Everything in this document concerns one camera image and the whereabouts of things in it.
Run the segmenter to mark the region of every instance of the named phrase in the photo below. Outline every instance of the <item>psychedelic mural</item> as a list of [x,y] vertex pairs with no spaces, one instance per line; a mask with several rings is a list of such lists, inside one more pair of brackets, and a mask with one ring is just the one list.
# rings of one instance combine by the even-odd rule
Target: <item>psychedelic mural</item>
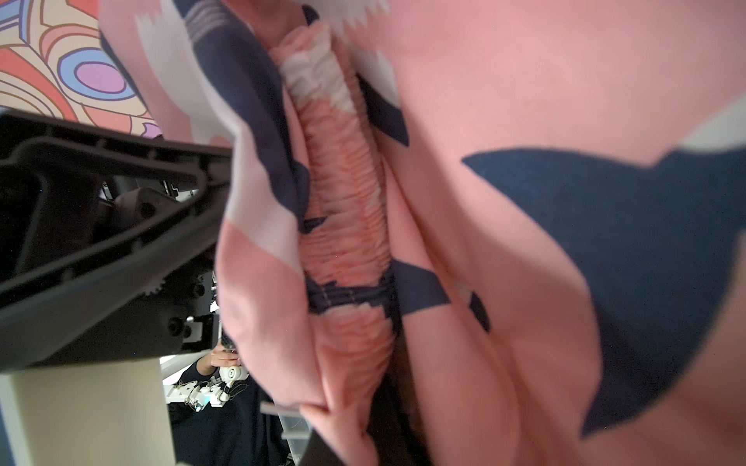
[[98,41],[98,0],[0,0],[0,106],[155,137]]

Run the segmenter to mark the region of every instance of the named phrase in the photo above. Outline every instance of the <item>person's hand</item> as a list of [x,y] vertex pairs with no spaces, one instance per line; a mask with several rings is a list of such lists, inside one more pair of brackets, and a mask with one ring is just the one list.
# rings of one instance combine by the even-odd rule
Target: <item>person's hand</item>
[[197,361],[197,372],[207,376],[215,372],[215,368],[229,368],[232,365],[241,365],[238,354],[231,353],[218,343],[212,351]]

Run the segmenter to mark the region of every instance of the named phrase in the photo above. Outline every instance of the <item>gear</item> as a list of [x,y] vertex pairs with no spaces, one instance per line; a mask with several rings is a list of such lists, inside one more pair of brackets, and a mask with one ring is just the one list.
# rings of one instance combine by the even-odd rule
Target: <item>gear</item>
[[165,284],[166,284],[166,281],[165,280],[161,280],[158,283],[155,283],[153,285],[150,285],[150,286],[146,287],[145,291],[142,292],[142,293],[145,296],[157,295],[158,293],[160,293],[160,290],[163,289],[163,285],[165,285]]

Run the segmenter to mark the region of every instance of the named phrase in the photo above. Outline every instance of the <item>screw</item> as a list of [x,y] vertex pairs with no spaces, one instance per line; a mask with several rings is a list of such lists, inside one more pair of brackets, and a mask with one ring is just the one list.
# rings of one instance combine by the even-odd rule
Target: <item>screw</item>
[[184,329],[184,323],[181,321],[181,319],[172,317],[169,319],[168,329],[171,336],[179,336],[179,334],[181,334],[181,331]]
[[204,296],[204,285],[201,283],[197,283],[192,287],[192,295],[194,297],[203,297]]
[[140,215],[147,220],[155,215],[155,206],[149,202],[143,202],[140,204]]

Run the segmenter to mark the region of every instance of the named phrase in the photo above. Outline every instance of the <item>black sleeve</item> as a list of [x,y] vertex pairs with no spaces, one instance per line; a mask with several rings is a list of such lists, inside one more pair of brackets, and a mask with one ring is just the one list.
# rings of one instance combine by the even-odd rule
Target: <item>black sleeve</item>
[[216,372],[218,371],[218,368],[215,368],[215,370],[210,375],[202,375],[199,372],[197,372],[197,361],[195,361],[192,365],[186,368],[186,370],[181,374],[181,377],[179,378],[180,384],[194,382],[195,380],[197,382],[209,382],[210,378],[213,375],[217,377]]

